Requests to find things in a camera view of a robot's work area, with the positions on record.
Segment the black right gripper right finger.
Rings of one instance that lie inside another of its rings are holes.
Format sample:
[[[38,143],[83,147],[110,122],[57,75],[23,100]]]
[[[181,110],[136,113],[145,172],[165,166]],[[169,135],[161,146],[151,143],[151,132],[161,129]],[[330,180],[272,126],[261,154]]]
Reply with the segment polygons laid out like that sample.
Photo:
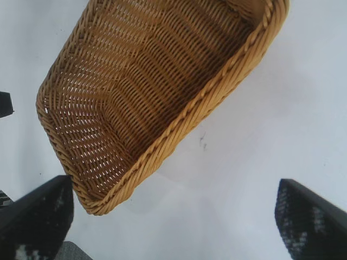
[[[346,259],[346,212],[299,182],[280,180],[274,218],[292,259]]]

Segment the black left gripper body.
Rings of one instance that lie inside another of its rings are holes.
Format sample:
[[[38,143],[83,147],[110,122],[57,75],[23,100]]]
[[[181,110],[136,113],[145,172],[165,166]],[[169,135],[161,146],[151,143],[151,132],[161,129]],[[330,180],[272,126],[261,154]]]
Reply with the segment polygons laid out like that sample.
[[[0,92],[0,118],[14,113],[11,95],[8,92]]]

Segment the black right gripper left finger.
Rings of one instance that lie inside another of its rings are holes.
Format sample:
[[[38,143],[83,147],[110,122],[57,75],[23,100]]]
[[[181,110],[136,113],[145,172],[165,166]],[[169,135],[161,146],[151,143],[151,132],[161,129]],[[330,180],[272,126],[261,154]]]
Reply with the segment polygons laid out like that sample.
[[[1,192],[1,259],[54,259],[73,218],[72,181],[66,175],[16,201]]]

